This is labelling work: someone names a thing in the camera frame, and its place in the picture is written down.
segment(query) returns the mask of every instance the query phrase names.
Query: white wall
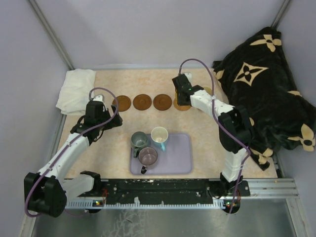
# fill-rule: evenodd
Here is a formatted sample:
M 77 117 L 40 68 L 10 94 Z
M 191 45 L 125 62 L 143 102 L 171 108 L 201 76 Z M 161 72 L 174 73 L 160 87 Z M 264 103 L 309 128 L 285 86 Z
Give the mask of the white wall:
M 47 159 L 67 69 L 27 1 L 0 1 L 0 35 L 0 236 L 14 237 L 23 179 Z
M 279 26 L 282 45 L 298 90 L 316 106 L 316 1 L 294 0 Z M 316 151 L 309 153 L 301 147 L 279 154 L 288 177 L 295 179 L 316 236 Z
M 37 0 L 75 68 L 208 64 L 272 21 L 283 0 Z

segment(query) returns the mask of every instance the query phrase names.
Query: round coaster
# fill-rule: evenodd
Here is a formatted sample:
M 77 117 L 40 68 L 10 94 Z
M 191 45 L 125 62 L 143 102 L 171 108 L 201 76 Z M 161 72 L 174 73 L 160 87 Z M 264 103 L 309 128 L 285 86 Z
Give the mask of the round coaster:
M 210 95 L 212 95 L 212 89 L 211 88 L 209 88 L 209 87 L 204 87 L 204 90 L 208 93 L 208 94 L 210 94 Z
M 173 106 L 177 109 L 177 110 L 180 110 L 180 111 L 187 111 L 191 108 L 190 105 L 183 105 L 183 106 L 180 106 L 178 105 L 178 101 L 177 99 L 174 99 L 173 100 Z
M 118 111 L 124 112 L 129 109 L 132 102 L 130 101 L 130 98 L 128 98 L 126 95 L 120 95 L 117 97 L 118 99 Z
M 171 107 L 172 100 L 170 96 L 160 94 L 154 98 L 154 107 L 158 110 L 164 111 Z
M 146 110 L 152 105 L 152 100 L 149 95 L 140 94 L 134 98 L 133 105 L 137 110 Z

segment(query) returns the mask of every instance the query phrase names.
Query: gray floor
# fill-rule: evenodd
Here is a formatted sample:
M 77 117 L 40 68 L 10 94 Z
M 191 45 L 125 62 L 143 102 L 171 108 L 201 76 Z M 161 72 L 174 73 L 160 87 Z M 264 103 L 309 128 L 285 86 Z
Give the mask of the gray floor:
M 291 237 L 284 200 L 244 200 L 222 210 L 102 210 L 94 215 L 37 219 L 33 237 Z

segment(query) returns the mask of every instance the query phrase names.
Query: robotic arm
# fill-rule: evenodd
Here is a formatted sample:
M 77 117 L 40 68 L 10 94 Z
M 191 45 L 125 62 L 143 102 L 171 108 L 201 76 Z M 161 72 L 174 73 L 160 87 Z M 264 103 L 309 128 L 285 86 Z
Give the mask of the robotic arm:
M 234 107 L 225 104 L 209 95 L 203 87 L 191 85 L 191 74 L 184 73 L 172 79 L 175 86 L 178 105 L 190 105 L 198 108 L 209 116 L 215 116 L 218 122 L 235 138 L 246 146 L 249 146 L 253 137 L 253 129 L 247 110 L 243 106 Z M 237 184 L 237 179 L 243 159 L 246 157 L 246 149 L 234 141 L 221 128 L 219 137 L 222 146 L 226 150 L 226 161 L 221 181 L 226 190 L 230 190 Z
M 84 171 L 79 177 L 63 182 L 69 169 L 77 158 L 93 142 L 96 142 L 105 130 L 122 125 L 122 118 L 117 113 L 115 117 L 104 126 L 93 129 L 74 142 L 82 132 L 96 125 L 102 124 L 110 118 L 109 110 L 103 103 L 103 96 L 96 96 L 86 106 L 85 115 L 72 128 L 67 141 L 57 154 L 36 174 L 29 173 L 24 179 L 25 201 L 35 182 L 45 174 L 35 187 L 28 202 L 28 209 L 44 213 L 53 217 L 59 216 L 65 209 L 66 203 L 85 192 L 97 192 L 101 189 L 101 178 L 97 173 Z

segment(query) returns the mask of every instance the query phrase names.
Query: mug handle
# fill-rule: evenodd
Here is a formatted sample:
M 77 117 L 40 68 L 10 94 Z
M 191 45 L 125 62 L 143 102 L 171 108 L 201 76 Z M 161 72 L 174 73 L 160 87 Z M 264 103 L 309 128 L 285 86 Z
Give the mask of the mug handle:
M 138 148 L 135 148 L 134 149 L 134 158 L 137 158 L 138 157 L 138 154 L 139 154 L 139 149 Z
M 142 167 L 142 170 L 140 171 L 142 174 L 145 174 L 146 172 L 147 172 L 147 169 L 146 169 L 146 167 Z
M 164 143 L 161 143 L 161 149 L 162 149 L 163 152 L 166 151 L 166 147 L 164 146 Z

